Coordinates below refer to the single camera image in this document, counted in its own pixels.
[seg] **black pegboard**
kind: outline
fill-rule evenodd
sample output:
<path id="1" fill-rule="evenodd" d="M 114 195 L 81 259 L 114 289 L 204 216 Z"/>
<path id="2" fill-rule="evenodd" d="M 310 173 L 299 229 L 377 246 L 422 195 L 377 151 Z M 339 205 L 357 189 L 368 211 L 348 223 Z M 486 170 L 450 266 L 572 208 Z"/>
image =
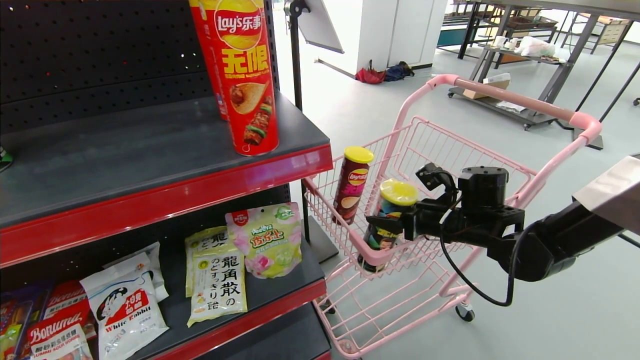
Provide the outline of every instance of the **black pegboard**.
<path id="1" fill-rule="evenodd" d="M 224 225 L 224 216 L 231 211 L 289 201 L 291 201 L 289 185 L 277 186 L 223 204 L 3 268 L 0 270 L 0 286 L 2 291 L 8 291 L 28 284 L 38 284 L 45 279 L 52 279 L 56 282 L 82 279 L 102 270 L 102 265 L 140 250 L 156 241 L 160 241 L 160 251 L 162 252 L 163 244 L 184 241 L 187 236 L 202 229 Z"/>
<path id="2" fill-rule="evenodd" d="M 186 0 L 2 1 L 0 20 L 2 133 L 211 94 Z"/>

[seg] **yellow lid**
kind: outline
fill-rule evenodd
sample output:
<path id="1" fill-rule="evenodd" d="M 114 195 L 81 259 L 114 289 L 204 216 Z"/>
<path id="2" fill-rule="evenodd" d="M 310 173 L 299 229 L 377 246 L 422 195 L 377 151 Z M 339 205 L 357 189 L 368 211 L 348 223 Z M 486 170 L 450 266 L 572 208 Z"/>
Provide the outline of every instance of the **yellow lid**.
<path id="1" fill-rule="evenodd" d="M 347 146 L 344 148 L 344 157 L 359 164 L 368 164 L 373 161 L 373 152 L 359 146 Z"/>
<path id="2" fill-rule="evenodd" d="M 380 195 L 387 201 L 400 206 L 411 206 L 418 201 L 418 189 L 400 180 L 384 180 L 380 184 Z"/>

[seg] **pink shopping cart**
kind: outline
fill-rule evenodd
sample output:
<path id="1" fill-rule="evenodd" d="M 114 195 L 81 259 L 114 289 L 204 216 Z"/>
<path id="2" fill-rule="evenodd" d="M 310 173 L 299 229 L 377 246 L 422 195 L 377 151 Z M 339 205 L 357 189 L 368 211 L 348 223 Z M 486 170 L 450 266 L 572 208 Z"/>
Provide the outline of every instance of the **pink shopping cart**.
<path id="1" fill-rule="evenodd" d="M 511 161 L 470 140 L 464 139 L 422 117 L 404 123 L 411 105 L 440 85 L 467 88 L 496 99 L 510 101 L 541 113 L 570 121 L 586 129 L 567 148 L 551 159 L 539 172 Z M 326 278 L 327 295 L 314 305 L 339 352 L 357 359 L 402 333 L 455 307 L 466 321 L 474 318 L 468 302 L 473 293 L 459 282 L 458 274 L 438 262 L 442 255 L 439 241 L 432 238 L 398 240 L 386 251 L 370 249 L 363 240 L 367 229 L 366 215 L 374 215 L 380 183 L 391 177 L 412 183 L 423 197 L 437 198 L 439 191 L 429 192 L 418 184 L 413 173 L 433 162 L 451 174 L 476 165 L 502 167 L 509 171 L 507 191 L 513 195 L 506 204 L 524 209 L 544 186 L 549 175 L 581 147 L 600 133 L 600 123 L 584 113 L 558 108 L 552 104 L 513 94 L 505 90 L 461 79 L 455 75 L 439 75 L 411 94 L 402 105 L 393 131 L 364 147 L 375 155 L 369 178 L 352 225 L 347 225 L 333 208 L 342 157 L 334 160 L 334 170 L 305 179 L 310 190 L 306 197 L 312 216 L 342 250 L 342 260 Z M 462 243 L 446 245 L 448 252 L 466 250 L 460 270 L 465 271 L 484 249 Z M 361 254 L 370 265 L 384 264 L 384 270 L 371 273 L 358 264 Z M 402 276 L 395 274 L 402 271 Z"/>

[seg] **red shelf edge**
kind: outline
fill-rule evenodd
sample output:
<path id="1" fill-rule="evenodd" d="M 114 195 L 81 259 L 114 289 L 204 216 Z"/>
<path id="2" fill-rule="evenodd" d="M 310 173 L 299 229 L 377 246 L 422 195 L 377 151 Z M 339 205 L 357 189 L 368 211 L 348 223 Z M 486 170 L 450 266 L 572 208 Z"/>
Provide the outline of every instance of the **red shelf edge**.
<path id="1" fill-rule="evenodd" d="M 332 168 L 331 147 L 326 144 L 5 227 L 0 229 L 0 268 Z"/>
<path id="2" fill-rule="evenodd" d="M 327 351 L 322 355 L 318 356 L 314 360 L 331 360 L 331 351 Z"/>
<path id="3" fill-rule="evenodd" d="M 324 294 L 326 294 L 326 283 L 324 279 L 321 279 L 294 293 L 288 294 L 270 304 L 267 304 L 258 310 L 251 311 L 247 315 L 240 317 L 227 325 L 219 327 L 191 341 L 187 341 L 182 345 L 154 356 L 151 359 L 194 359 L 274 320 L 279 316 L 288 313 L 289 311 L 295 310 Z M 328 358 L 321 356 L 319 359 L 330 360 L 331 355 L 329 355 Z"/>

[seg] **gray floor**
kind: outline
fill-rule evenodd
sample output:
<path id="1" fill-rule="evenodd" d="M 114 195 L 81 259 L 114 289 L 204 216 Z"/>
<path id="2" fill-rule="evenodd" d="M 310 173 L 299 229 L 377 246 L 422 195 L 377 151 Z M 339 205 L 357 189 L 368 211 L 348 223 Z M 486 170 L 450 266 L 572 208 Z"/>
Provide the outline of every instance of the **gray floor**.
<path id="1" fill-rule="evenodd" d="M 279 33 L 283 39 L 278 45 L 282 90 L 292 98 L 288 38 L 283 28 Z M 576 107 L 609 51 L 603 46 L 594 55 L 585 52 L 580 56 L 557 105 Z M 583 111 L 599 117 L 637 61 L 640 46 L 624 44 Z M 402 102 L 431 74 L 468 76 L 473 65 L 474 59 L 458 60 L 453 54 L 438 52 L 434 67 L 418 71 L 414 78 L 366 85 L 313 63 L 310 51 L 303 49 L 304 112 L 331 138 L 334 155 L 338 155 L 345 146 L 360 145 L 388 133 Z M 537 97 L 553 71 L 551 65 L 519 63 L 492 73 L 510 72 L 511 91 Z M 640 151 L 640 107 L 631 104 L 638 96 L 640 79 L 636 78 L 604 122 L 605 150 L 584 149 L 567 161 L 527 208 L 528 222 L 565 207 L 574 191 L 620 158 Z M 463 99 L 448 99 L 444 88 L 428 94 L 412 113 L 533 169 L 540 169 L 571 140 L 570 133 L 556 125 L 525 132 L 521 124 L 494 112 Z M 294 200 L 300 200 L 299 189 L 297 183 L 292 184 Z M 511 307 L 496 307 L 474 297 L 476 319 L 472 323 L 462 322 L 449 311 L 366 354 L 364 359 L 637 357 L 639 260 L 640 250 L 612 239 L 580 258 L 568 271 L 543 282 L 517 282 Z M 491 259 L 479 259 L 468 274 L 485 292 L 504 298 L 506 275 Z M 363 292 L 384 293 L 391 286 L 389 279 L 406 282 L 412 275 L 411 271 L 394 273 L 387 280 L 366 284 Z M 335 353 L 334 359 L 340 356 Z"/>

